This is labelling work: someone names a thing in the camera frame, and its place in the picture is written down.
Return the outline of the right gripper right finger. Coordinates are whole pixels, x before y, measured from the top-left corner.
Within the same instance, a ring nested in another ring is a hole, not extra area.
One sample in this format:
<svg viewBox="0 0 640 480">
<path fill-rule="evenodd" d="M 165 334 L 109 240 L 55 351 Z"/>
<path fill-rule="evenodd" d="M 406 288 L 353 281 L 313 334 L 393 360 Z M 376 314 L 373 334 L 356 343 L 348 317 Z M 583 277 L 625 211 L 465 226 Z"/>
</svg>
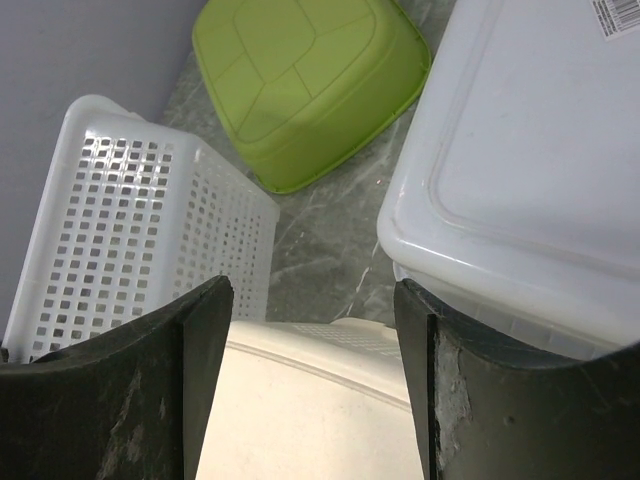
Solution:
<svg viewBox="0 0 640 480">
<path fill-rule="evenodd" d="M 394 316 L 427 479 L 635 479 L 639 347 L 576 360 L 515 340 L 413 280 Z"/>
</svg>

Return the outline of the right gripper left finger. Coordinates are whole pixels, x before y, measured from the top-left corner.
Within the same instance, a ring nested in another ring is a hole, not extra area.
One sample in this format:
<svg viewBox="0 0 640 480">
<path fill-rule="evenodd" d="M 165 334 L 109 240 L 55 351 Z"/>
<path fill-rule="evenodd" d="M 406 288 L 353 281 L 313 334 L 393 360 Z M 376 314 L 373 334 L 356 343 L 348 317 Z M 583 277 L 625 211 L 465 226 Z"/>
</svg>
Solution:
<svg viewBox="0 0 640 480">
<path fill-rule="evenodd" d="M 231 323 L 214 277 L 29 363 L 1 367 L 5 479 L 192 479 Z"/>
</svg>

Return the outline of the cream perforated laundry basket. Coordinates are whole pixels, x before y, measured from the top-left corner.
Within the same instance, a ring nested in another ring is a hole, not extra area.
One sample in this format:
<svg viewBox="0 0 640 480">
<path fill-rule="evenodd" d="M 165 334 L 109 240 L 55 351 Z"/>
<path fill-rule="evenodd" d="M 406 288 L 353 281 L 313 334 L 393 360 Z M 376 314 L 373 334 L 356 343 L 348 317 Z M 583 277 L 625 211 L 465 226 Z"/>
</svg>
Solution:
<svg viewBox="0 0 640 480">
<path fill-rule="evenodd" d="M 201 479 L 419 479 L 396 331 L 236 321 L 229 330 Z"/>
</svg>

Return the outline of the white basket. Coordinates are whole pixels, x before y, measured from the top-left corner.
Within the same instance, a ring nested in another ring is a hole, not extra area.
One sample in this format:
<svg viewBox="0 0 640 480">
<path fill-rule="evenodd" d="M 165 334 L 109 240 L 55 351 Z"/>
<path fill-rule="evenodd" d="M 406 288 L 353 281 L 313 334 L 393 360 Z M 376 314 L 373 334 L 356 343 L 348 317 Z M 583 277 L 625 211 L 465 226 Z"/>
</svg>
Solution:
<svg viewBox="0 0 640 480">
<path fill-rule="evenodd" d="M 14 363 L 98 336 L 217 275 L 266 315 L 278 205 L 199 137 L 99 95 L 68 108 L 2 342 Z"/>
</svg>

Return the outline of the large white plastic container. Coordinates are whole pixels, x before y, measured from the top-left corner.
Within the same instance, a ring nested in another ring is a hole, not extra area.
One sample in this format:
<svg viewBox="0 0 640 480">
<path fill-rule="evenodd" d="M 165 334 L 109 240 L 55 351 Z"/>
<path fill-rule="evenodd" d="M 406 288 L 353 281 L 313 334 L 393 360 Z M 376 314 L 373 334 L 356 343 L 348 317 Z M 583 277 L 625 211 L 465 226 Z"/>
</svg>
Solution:
<svg viewBox="0 0 640 480">
<path fill-rule="evenodd" d="M 639 339 L 639 5 L 459 1 L 377 223 L 397 279 L 537 348 Z"/>
</svg>

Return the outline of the green basket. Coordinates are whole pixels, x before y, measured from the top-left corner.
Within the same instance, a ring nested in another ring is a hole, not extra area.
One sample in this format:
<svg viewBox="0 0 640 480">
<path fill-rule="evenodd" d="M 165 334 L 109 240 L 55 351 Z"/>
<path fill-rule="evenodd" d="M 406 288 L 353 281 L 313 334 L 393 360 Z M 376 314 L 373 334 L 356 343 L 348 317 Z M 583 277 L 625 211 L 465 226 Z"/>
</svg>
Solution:
<svg viewBox="0 0 640 480">
<path fill-rule="evenodd" d="M 395 1 L 210 1 L 192 43 L 228 138 L 279 194 L 328 174 L 394 123 L 431 66 Z"/>
</svg>

